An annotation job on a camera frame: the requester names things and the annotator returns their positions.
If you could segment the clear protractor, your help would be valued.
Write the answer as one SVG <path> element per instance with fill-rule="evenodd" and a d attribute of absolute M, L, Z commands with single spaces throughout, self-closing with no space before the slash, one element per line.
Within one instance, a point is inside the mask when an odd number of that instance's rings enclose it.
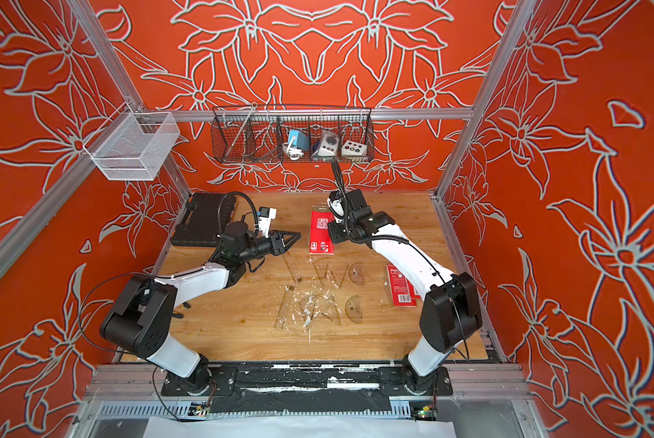
<path fill-rule="evenodd" d="M 363 262 L 355 262 L 350 264 L 347 269 L 347 274 L 355 285 L 363 287 L 365 285 L 365 264 Z"/>
<path fill-rule="evenodd" d="M 354 295 L 345 302 L 345 315 L 354 324 L 363 323 L 362 297 Z"/>

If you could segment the clear triangle ruler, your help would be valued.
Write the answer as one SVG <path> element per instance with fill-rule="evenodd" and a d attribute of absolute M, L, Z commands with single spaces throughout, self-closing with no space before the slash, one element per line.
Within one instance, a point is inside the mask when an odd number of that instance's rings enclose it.
<path fill-rule="evenodd" d="M 348 264 L 343 261 L 321 258 L 312 262 L 315 273 L 325 287 L 342 288 L 348 271 Z"/>
<path fill-rule="evenodd" d="M 332 291 L 327 291 L 317 297 L 313 315 L 316 319 L 326 319 L 334 324 L 341 324 L 340 310 Z"/>

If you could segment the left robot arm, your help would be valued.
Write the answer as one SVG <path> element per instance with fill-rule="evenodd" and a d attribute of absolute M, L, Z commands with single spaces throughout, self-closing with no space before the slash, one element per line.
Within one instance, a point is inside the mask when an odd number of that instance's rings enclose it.
<path fill-rule="evenodd" d="M 199 229 L 212 231 L 216 249 L 199 268 L 167 277 L 135 274 L 104 319 L 100 334 L 115 346 L 147 360 L 200 392 L 210 379 L 208 359 L 170 333 L 175 309 L 209 292 L 231 288 L 255 269 L 252 261 L 281 256 L 301 233 L 272 230 L 261 220 L 272 210 L 257 208 L 248 195 L 229 192 L 211 195 L 211 217 L 199 217 Z"/>

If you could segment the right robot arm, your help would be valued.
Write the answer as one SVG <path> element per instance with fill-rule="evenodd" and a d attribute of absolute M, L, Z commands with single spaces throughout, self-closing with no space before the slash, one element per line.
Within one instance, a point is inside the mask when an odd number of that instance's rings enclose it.
<path fill-rule="evenodd" d="M 434 377 L 436 370 L 458 346 L 482 326 L 480 297 L 475 279 L 443 268 L 413 243 L 387 213 L 373 212 L 360 190 L 349 191 L 339 162 L 330 160 L 336 190 L 328 206 L 334 220 L 328 224 L 333 244 L 365 245 L 384 257 L 405 277 L 423 301 L 421 338 L 405 356 L 405 374 L 415 383 Z"/>

